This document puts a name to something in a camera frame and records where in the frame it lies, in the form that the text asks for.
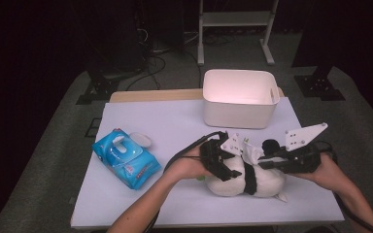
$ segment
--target wooden table edge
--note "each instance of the wooden table edge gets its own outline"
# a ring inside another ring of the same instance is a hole
[[[283,91],[278,87],[280,97]],[[202,88],[117,91],[111,95],[110,103],[203,99]]]

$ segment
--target blue wet wipes package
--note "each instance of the blue wet wipes package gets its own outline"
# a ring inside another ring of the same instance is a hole
[[[156,158],[121,129],[114,129],[93,144],[92,149],[104,165],[131,189],[138,190],[161,169]]]

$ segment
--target white storage bin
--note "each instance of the white storage bin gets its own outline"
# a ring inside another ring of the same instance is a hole
[[[205,123],[233,128],[265,128],[280,101],[274,76],[250,70],[209,70],[203,96]]]

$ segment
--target person's arm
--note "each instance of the person's arm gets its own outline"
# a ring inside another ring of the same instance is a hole
[[[328,154],[322,153],[321,161],[322,164],[314,173],[292,175],[335,192],[354,215],[373,226],[373,210],[359,188],[341,171]],[[356,222],[351,221],[351,223],[356,232],[369,232]]]
[[[199,147],[192,149],[186,155],[199,156]],[[144,195],[120,215],[108,232],[144,232],[178,181],[209,175],[211,173],[204,168],[198,159],[179,158]]]

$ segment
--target white table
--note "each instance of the white table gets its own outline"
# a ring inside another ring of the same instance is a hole
[[[250,143],[255,146],[272,138],[282,145],[285,131],[300,127],[286,97],[280,100],[266,129],[224,129],[210,127],[203,122],[202,91],[198,89],[142,91],[137,95],[133,95],[133,92],[124,92],[118,97],[113,95],[111,99],[116,102],[129,98],[128,101],[132,102],[106,104],[96,141],[117,127],[126,133],[144,133],[153,140],[149,151],[162,167],[175,153],[214,131],[237,132],[240,137],[250,138]],[[162,100],[162,96],[172,100]],[[153,175],[140,190],[131,190],[93,153],[71,218],[71,226],[77,229],[109,227],[161,173]],[[288,176],[284,192],[288,197],[287,203],[247,194],[219,197],[203,182],[181,181],[162,206],[155,227],[275,225],[344,220],[332,193],[314,183]]]

